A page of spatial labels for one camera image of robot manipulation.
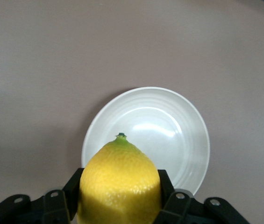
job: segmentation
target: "screw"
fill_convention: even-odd
[[[212,205],[214,205],[214,206],[219,206],[219,205],[220,205],[220,202],[219,202],[218,200],[216,200],[216,199],[212,199],[212,200],[210,200],[210,203],[211,203]]]
[[[177,193],[175,196],[176,196],[178,199],[184,199],[184,198],[185,198],[185,195],[182,194],[182,193]]]
[[[14,200],[14,203],[20,203],[23,201],[22,197],[18,197],[17,199]]]
[[[51,195],[50,195],[51,197],[56,197],[56,196],[58,196],[58,192],[57,191],[55,191],[55,192],[53,192],[53,193],[51,193]]]

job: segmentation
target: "yellow lemon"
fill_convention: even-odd
[[[160,209],[157,168],[119,133],[82,173],[78,224],[151,224]]]

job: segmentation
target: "lemon stem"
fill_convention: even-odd
[[[124,134],[124,133],[119,133],[117,136],[116,136],[116,139],[126,139],[127,136]]]

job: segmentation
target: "gray table surface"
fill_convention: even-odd
[[[223,197],[263,224],[261,0],[0,0],[0,202],[63,186],[96,113],[143,86],[180,93],[204,118],[196,199]]]

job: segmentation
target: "white plate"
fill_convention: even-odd
[[[206,125],[197,109],[168,89],[143,87],[106,104],[93,119],[82,148],[82,167],[118,133],[165,169],[175,188],[195,194],[209,162]]]

